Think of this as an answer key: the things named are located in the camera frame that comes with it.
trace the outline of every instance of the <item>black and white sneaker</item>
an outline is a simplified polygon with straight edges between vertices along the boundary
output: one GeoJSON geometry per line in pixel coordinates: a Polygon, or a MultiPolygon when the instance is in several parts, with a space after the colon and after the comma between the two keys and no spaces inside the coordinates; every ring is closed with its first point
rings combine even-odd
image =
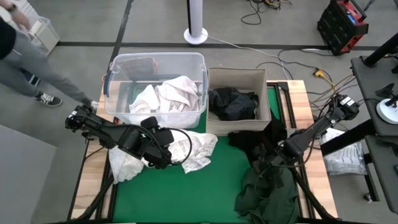
{"type": "Polygon", "coordinates": [[[62,100],[60,98],[46,93],[41,93],[40,96],[35,97],[35,100],[51,107],[60,106],[62,104],[62,100]]]}

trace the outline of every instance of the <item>green fabric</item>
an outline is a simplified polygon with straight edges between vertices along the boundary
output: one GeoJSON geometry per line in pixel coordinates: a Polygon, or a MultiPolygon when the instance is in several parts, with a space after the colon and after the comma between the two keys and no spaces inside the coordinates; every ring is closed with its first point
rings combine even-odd
{"type": "MultiPolygon", "coordinates": [[[[274,88],[268,89],[271,110],[280,117],[274,88]]],[[[199,126],[206,131],[206,113],[199,126]]],[[[235,198],[249,168],[243,151],[219,137],[211,164],[184,174],[180,166],[165,170],[145,168],[130,181],[119,184],[114,222],[242,222],[234,211],[235,198]]]]}
{"type": "Polygon", "coordinates": [[[246,171],[242,180],[243,191],[236,197],[235,211],[253,224],[295,223],[299,217],[299,205],[292,173],[282,168],[283,187],[274,190],[258,177],[253,168],[246,171]]]}

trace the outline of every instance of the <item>black shirt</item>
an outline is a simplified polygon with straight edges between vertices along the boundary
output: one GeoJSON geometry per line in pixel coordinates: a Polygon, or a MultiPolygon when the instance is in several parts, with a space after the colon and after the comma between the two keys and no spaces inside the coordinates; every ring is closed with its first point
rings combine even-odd
{"type": "Polygon", "coordinates": [[[14,48],[17,32],[0,17],[0,60],[14,48]]]}

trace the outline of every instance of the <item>white pole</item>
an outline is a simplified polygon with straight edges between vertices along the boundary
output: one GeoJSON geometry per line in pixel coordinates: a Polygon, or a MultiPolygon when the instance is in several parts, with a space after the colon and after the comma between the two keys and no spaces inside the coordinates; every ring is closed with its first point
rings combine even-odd
{"type": "Polygon", "coordinates": [[[184,38],[190,44],[202,44],[208,35],[203,28],[203,0],[187,0],[187,8],[188,29],[184,32],[184,38]]]}

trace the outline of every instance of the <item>gray floor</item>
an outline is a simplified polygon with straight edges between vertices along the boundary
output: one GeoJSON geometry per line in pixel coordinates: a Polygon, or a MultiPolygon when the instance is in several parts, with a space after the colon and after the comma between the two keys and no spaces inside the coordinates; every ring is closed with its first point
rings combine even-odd
{"type": "MultiPolygon", "coordinates": [[[[115,42],[127,0],[31,0],[37,12],[48,17],[64,42],[115,42]]],[[[185,43],[183,32],[187,28],[184,0],[134,0],[123,42],[185,43]]],[[[328,0],[294,0],[292,6],[282,10],[269,10],[263,14],[263,24],[249,26],[240,18],[251,13],[245,0],[204,0],[204,26],[209,35],[235,44],[323,45],[316,31],[316,21],[328,0]]],[[[369,34],[359,42],[363,46],[377,46],[398,30],[398,9],[392,0],[379,0],[368,11],[369,34]]],[[[113,47],[57,47],[50,55],[52,65],[62,75],[72,79],[89,97],[98,100],[101,76],[106,72],[113,47]]],[[[238,49],[143,49],[121,48],[120,54],[136,52],[199,52],[206,58],[207,67],[253,68],[261,62],[278,62],[250,50],[238,49]]],[[[277,54],[279,50],[264,50],[277,54]]],[[[307,63],[326,70],[334,82],[351,73],[349,60],[371,52],[351,52],[340,57],[321,57],[298,51],[286,51],[287,61],[307,63]]],[[[329,88],[325,81],[312,77],[312,69],[286,65],[295,79],[305,80],[308,91],[329,88]]],[[[263,66],[270,80],[285,79],[280,67],[263,66]]],[[[48,109],[31,99],[15,94],[0,86],[0,124],[45,141],[58,148],[47,178],[43,194],[33,216],[35,223],[64,220],[75,188],[80,162],[84,152],[84,139],[64,128],[64,120],[77,105],[58,90],[41,83],[39,88],[64,99],[60,108],[48,109]]],[[[362,99],[358,87],[345,91],[355,100],[362,99]]],[[[359,116],[343,124],[352,128],[369,118],[363,106],[359,116]]],[[[330,177],[339,217],[348,221],[397,223],[398,216],[391,213],[382,196],[381,202],[367,203],[363,177],[344,175],[330,177]]]]}

